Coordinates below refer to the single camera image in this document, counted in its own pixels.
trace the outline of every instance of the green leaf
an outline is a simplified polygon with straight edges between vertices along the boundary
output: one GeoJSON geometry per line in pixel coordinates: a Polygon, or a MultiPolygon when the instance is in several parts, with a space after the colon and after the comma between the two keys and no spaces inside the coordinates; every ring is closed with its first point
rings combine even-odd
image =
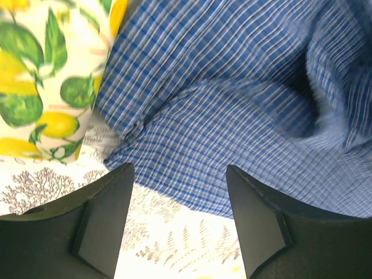
{"type": "Polygon", "coordinates": [[[41,133],[47,127],[47,124],[40,125],[36,127],[30,134],[28,141],[32,144],[36,144],[37,142],[41,142],[41,133]]]}
{"type": "Polygon", "coordinates": [[[99,0],[99,3],[102,5],[107,15],[110,14],[111,2],[112,0],[99,0]]]}
{"type": "Polygon", "coordinates": [[[81,138],[80,140],[76,141],[76,142],[71,142],[69,144],[65,144],[65,145],[61,145],[59,147],[56,147],[56,148],[52,148],[51,149],[51,152],[54,156],[54,153],[60,149],[60,148],[63,148],[65,150],[65,154],[63,155],[62,158],[60,159],[64,159],[64,158],[68,158],[70,157],[72,154],[74,154],[76,152],[76,150],[78,150],[79,146],[83,143],[83,139],[81,138]]]}
{"type": "Polygon", "coordinates": [[[60,87],[60,97],[68,105],[76,109],[91,105],[95,96],[94,79],[89,77],[69,77],[60,87]]]}
{"type": "Polygon", "coordinates": [[[84,16],[88,20],[88,22],[91,25],[93,25],[97,29],[97,31],[99,32],[100,26],[99,26],[99,22],[97,21],[97,19],[93,15],[91,15],[87,10],[85,10],[83,8],[80,8],[79,11],[80,11],[80,14],[82,16],[84,16]]]}
{"type": "Polygon", "coordinates": [[[39,95],[0,94],[0,115],[10,127],[34,123],[42,115],[42,100],[39,95]]]}
{"type": "Polygon", "coordinates": [[[67,62],[65,35],[59,28],[57,18],[50,8],[45,28],[45,61],[53,65],[53,74],[67,62]]]}
{"type": "Polygon", "coordinates": [[[28,59],[37,68],[44,62],[39,41],[30,30],[13,22],[0,22],[0,48],[18,60],[28,59]]]}

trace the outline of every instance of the botanical print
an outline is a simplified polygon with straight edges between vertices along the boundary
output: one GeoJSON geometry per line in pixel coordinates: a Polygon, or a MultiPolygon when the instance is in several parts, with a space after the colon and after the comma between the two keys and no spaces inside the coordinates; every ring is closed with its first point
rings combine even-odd
{"type": "Polygon", "coordinates": [[[0,0],[0,155],[78,158],[126,7],[0,0]]]}

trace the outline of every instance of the blue checkered shirt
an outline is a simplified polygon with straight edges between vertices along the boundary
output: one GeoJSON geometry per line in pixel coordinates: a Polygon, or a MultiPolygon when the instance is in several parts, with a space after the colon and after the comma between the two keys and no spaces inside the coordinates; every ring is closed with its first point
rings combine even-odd
{"type": "Polygon", "coordinates": [[[136,182],[232,217],[235,164],[311,205],[372,215],[372,3],[143,0],[97,109],[136,182]]]}

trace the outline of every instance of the lemon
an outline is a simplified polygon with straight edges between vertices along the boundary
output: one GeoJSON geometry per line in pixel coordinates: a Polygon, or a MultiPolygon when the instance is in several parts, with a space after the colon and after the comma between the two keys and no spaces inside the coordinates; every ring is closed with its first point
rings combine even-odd
{"type": "Polygon", "coordinates": [[[98,92],[99,92],[99,87],[101,86],[102,77],[103,77],[103,74],[94,78],[93,88],[94,88],[94,92],[96,94],[98,94],[98,92]]]}
{"type": "Polygon", "coordinates": [[[0,92],[6,95],[38,95],[33,82],[19,80],[21,74],[27,74],[26,66],[11,53],[0,51],[0,92]]]}
{"type": "Polygon", "coordinates": [[[0,154],[11,157],[41,159],[41,153],[34,144],[17,138],[1,138],[0,154]]]}
{"type": "Polygon", "coordinates": [[[75,161],[77,161],[77,159],[79,158],[79,155],[80,155],[80,149],[81,149],[81,146],[83,145],[83,143],[81,143],[79,145],[79,147],[76,149],[76,152],[75,152],[75,161]]]}
{"type": "Polygon", "coordinates": [[[110,13],[110,29],[112,37],[116,38],[117,33],[126,13],[128,0],[117,0],[112,6],[110,13]]]}
{"type": "Polygon", "coordinates": [[[29,0],[0,0],[0,9],[14,10],[26,9],[30,6],[29,0]]]}
{"type": "Polygon", "coordinates": [[[62,112],[44,112],[36,126],[44,124],[46,127],[42,134],[49,138],[68,138],[80,128],[76,117],[62,112]]]}

